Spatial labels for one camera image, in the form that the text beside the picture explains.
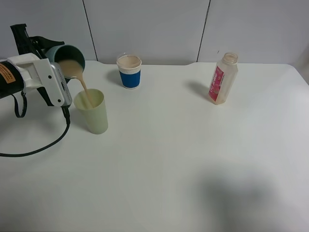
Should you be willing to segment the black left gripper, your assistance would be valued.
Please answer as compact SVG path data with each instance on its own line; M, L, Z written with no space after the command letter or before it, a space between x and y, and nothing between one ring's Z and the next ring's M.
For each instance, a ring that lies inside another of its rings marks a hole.
M33 53L39 59L46 58L44 50L52 47L64 45L64 41L53 41L42 36L29 37L26 24L15 24L10 26L19 55Z

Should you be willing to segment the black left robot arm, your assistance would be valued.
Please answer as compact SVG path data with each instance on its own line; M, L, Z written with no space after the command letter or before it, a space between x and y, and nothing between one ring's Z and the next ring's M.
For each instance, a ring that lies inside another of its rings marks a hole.
M30 37L26 24L10 26L18 55L0 62L0 97L37 90L49 106L63 106L68 101L65 77L56 63L55 53L64 41L42 36Z

